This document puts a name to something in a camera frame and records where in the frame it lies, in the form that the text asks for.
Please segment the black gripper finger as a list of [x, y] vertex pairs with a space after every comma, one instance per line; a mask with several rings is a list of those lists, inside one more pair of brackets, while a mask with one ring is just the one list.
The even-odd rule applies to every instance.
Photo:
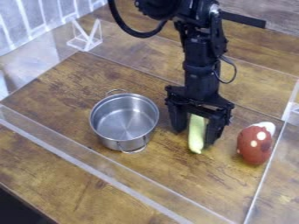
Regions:
[[168, 113], [173, 130], [180, 133], [187, 128], [187, 110], [181, 105], [168, 104]]
[[209, 147], [215, 144], [216, 140], [221, 136], [224, 127], [229, 124], [229, 118], [225, 115], [212, 116], [208, 119], [208, 124], [205, 128], [205, 137], [204, 137], [204, 147]]

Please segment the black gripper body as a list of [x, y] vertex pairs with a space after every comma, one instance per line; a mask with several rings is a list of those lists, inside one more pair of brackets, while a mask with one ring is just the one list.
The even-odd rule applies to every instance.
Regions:
[[208, 119], [212, 116], [227, 116], [231, 118], [231, 110], [235, 108], [235, 105], [219, 94], [212, 94], [208, 98], [199, 100], [185, 95], [184, 87], [167, 86], [165, 92], [164, 104], [167, 107], [172, 103], [184, 106], [187, 114], [192, 113]]

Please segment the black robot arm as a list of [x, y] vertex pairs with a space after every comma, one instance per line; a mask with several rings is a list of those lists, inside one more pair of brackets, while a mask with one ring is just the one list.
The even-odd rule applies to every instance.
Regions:
[[180, 34], [184, 85], [165, 88], [172, 128], [187, 128], [188, 115], [208, 120], [203, 144], [209, 146], [229, 125], [232, 102], [219, 94], [220, 60], [227, 51], [221, 15], [216, 0], [135, 0], [137, 9], [152, 19], [173, 21]]

